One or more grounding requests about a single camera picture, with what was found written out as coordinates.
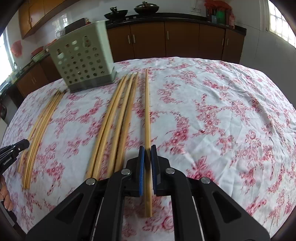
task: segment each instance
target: metal screw head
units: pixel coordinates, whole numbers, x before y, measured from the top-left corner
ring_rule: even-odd
[[[96,180],[94,178],[89,178],[86,180],[87,185],[93,185],[96,183]]]
[[[169,167],[169,168],[167,168],[167,169],[165,170],[165,172],[166,172],[167,174],[174,174],[174,173],[175,173],[175,169]]]
[[[208,177],[202,177],[200,180],[204,184],[209,184],[211,182],[211,179],[209,179]]]
[[[122,175],[128,175],[130,173],[131,173],[131,170],[130,169],[127,169],[127,168],[121,170],[121,174]]]

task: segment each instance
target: wooden cabinet door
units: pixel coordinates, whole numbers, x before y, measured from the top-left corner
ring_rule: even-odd
[[[37,0],[36,2],[34,2],[29,10],[30,10],[31,25],[33,27],[45,15],[43,0]]]
[[[165,22],[165,49],[167,57],[198,57],[200,25],[188,22]]]
[[[56,66],[54,65],[51,56],[48,56],[45,59],[43,59],[40,62],[40,65],[49,83],[61,79],[61,75],[59,74]]]
[[[108,29],[107,33],[114,62],[135,58],[129,25]]]
[[[135,58],[165,57],[164,22],[131,25]]]
[[[24,36],[31,29],[28,1],[25,1],[19,8],[19,24],[20,24],[20,33],[21,33],[22,39],[24,39]]]
[[[243,45],[244,36],[242,34],[226,29],[222,60],[239,64]]]
[[[28,72],[27,74],[25,74],[25,76],[23,78],[21,78],[18,82],[17,82],[17,88],[19,89],[19,91],[22,93],[22,96],[24,98],[27,97],[28,94],[30,94],[31,92],[37,90],[37,86],[34,83],[31,73]]]
[[[44,0],[44,12],[48,14],[55,7],[60,5],[64,0]]]
[[[48,84],[48,80],[40,64],[35,65],[30,70],[30,73],[37,89]]]
[[[224,46],[225,29],[200,24],[199,57],[221,60]]]

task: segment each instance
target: tablecloth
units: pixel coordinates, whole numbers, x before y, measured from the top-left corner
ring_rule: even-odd
[[[119,79],[139,72],[125,159],[144,144],[144,72],[149,70],[151,142],[188,177],[207,176],[274,235],[296,200],[295,109],[262,72],[193,58],[151,58],[115,64],[116,83],[71,94],[55,110],[36,156],[30,190],[18,161],[5,172],[18,223],[27,232],[84,181],[104,112]],[[26,97],[2,146],[27,138],[62,79]],[[101,178],[105,177],[111,138]],[[173,240],[170,197],[153,196],[153,217],[141,198],[126,198],[122,240]]]

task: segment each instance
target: black countertop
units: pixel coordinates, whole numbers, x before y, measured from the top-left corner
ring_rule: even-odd
[[[106,28],[116,28],[123,25],[128,24],[136,24],[136,23],[148,23],[148,22],[164,22],[164,21],[184,21],[184,22],[192,22],[192,23],[201,23],[206,24],[218,28],[230,29],[242,35],[246,35],[247,29],[235,26],[235,29],[228,27],[226,25],[214,24],[211,22],[207,22],[206,17],[197,16],[193,14],[185,14],[185,13],[170,13],[170,12],[157,12],[151,15],[143,16],[139,14],[125,16],[122,19],[118,20],[107,20]]]

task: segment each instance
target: bamboo chopstick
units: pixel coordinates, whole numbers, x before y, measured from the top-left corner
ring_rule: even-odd
[[[117,121],[117,125],[116,125],[116,130],[115,130],[115,133],[114,133],[114,137],[112,139],[113,143],[112,143],[112,148],[111,148],[111,152],[110,152],[110,155],[109,155],[109,167],[108,167],[108,170],[107,170],[106,178],[111,177],[111,175],[113,174],[115,158],[116,158],[116,151],[117,151],[117,146],[118,146],[118,141],[119,141],[119,134],[120,134],[121,127],[122,127],[124,113],[126,111],[126,105],[127,105],[127,102],[128,102],[128,97],[129,97],[130,91],[131,91],[131,84],[133,82],[133,77],[134,77],[134,74],[131,75],[128,86],[126,88],[124,99],[122,101],[122,105],[121,105],[121,109],[120,109],[120,113],[119,113],[119,117],[118,117],[118,121]]]
[[[26,181],[27,181],[27,175],[28,175],[28,170],[29,170],[29,166],[30,166],[32,151],[35,148],[38,133],[40,132],[40,130],[42,128],[42,122],[43,122],[44,118],[48,115],[51,107],[54,105],[54,103],[56,102],[59,95],[60,95],[60,91],[58,91],[58,93],[53,97],[52,102],[49,104],[49,106],[45,110],[44,115],[42,116],[42,118],[40,120],[40,123],[38,124],[38,127],[37,127],[37,129],[35,131],[34,138],[33,138],[32,142],[30,143],[30,147],[29,147],[28,155],[27,155],[27,162],[26,162],[24,172],[23,172],[23,176],[22,176],[22,184],[23,184],[24,188],[26,188]]]
[[[102,163],[102,159],[103,159],[103,155],[104,155],[104,151],[105,151],[107,138],[109,136],[109,132],[110,132],[113,120],[114,120],[115,112],[117,110],[117,106],[118,106],[120,97],[122,95],[123,89],[124,89],[124,87],[126,85],[127,79],[128,79],[128,76],[126,75],[123,82],[122,82],[122,85],[120,86],[118,94],[117,94],[117,96],[116,96],[116,98],[114,100],[114,104],[113,104],[111,112],[109,114],[108,121],[106,123],[105,130],[104,130],[104,134],[103,134],[102,139],[101,139],[98,154],[97,154],[97,157],[96,157],[96,163],[95,163],[95,166],[94,166],[94,172],[93,172],[93,175],[92,175],[92,177],[97,179],[97,180],[99,179],[99,175],[100,175],[100,167],[101,167],[101,163]]]
[[[45,130],[48,126],[48,123],[54,113],[54,111],[56,110],[57,106],[59,105],[61,99],[63,98],[64,94],[66,93],[66,90],[63,91],[61,94],[59,94],[58,98],[56,99],[56,101],[54,102],[53,106],[51,107],[48,115],[44,118],[44,122],[42,123],[42,127],[40,129],[40,132],[37,133],[37,139],[36,139],[36,143],[35,143],[35,148],[33,149],[32,152],[32,156],[31,156],[31,160],[30,160],[30,166],[29,166],[29,170],[28,170],[28,176],[27,176],[27,180],[26,180],[26,187],[30,188],[31,185],[31,178],[32,178],[32,172],[33,172],[33,166],[34,166],[34,162],[35,162],[35,158],[36,158],[36,154],[40,145],[40,142],[42,140],[42,137],[45,133]]]
[[[33,137],[33,134],[35,133],[35,130],[38,128],[38,125],[40,123],[40,120],[41,118],[43,117],[46,109],[49,107],[49,105],[52,103],[52,101],[54,100],[54,97],[57,95],[59,91],[57,91],[52,97],[51,99],[48,101],[48,103],[46,104],[46,106],[43,108],[43,110],[40,112],[39,116],[37,117],[37,120],[29,134],[29,137],[27,138],[28,141],[31,141],[32,137]],[[19,161],[19,165],[18,165],[18,169],[17,169],[17,172],[20,173],[21,169],[22,169],[22,165],[23,165],[23,162],[24,162],[24,159],[25,159],[25,156],[26,156],[26,153],[28,152],[28,150],[24,150],[22,152],[22,155],[21,155],[21,158],[20,158],[20,161]]]
[[[112,97],[112,99],[111,99],[111,101],[109,103],[108,109],[106,111],[103,122],[101,124],[101,128],[100,128],[98,136],[96,138],[96,143],[95,143],[95,145],[93,147],[93,150],[92,150],[91,158],[89,160],[89,165],[87,167],[87,171],[86,171],[86,174],[85,174],[85,179],[90,178],[93,175],[94,166],[95,166],[95,162],[96,162],[96,157],[97,157],[99,146],[100,146],[100,143],[101,143],[101,139],[102,139],[102,136],[103,136],[103,133],[104,133],[104,130],[105,130],[105,126],[106,126],[106,123],[108,121],[108,117],[109,117],[109,114],[111,112],[112,106],[114,104],[115,98],[116,98],[116,96],[117,96],[117,94],[118,94],[118,92],[119,92],[119,90],[121,88],[121,85],[122,85],[123,80],[124,80],[125,77],[126,77],[126,75],[121,78],[121,80],[120,80],[120,82],[119,82],[119,84],[117,86],[117,89],[116,89],[116,91],[115,91],[115,93],[114,93],[114,95],[113,95],[113,97]]]
[[[148,160],[145,160],[145,181],[144,181],[144,201],[145,217],[152,217],[152,174],[150,162],[151,148],[151,128],[150,128],[150,99],[149,99],[149,78],[148,69],[145,72],[145,150],[148,154]]]
[[[116,164],[115,164],[115,170],[114,172],[119,171],[123,168],[123,161],[124,161],[124,152],[125,152],[125,145],[126,145],[126,137],[129,129],[129,123],[131,122],[131,114],[132,114],[132,108],[133,108],[133,101],[136,95],[136,89],[138,84],[138,76],[139,73],[136,75],[136,79],[133,82],[132,90],[128,99],[128,104],[126,107],[126,115],[122,124],[122,129],[120,132],[120,139],[119,144],[117,148],[117,157],[116,157]]]

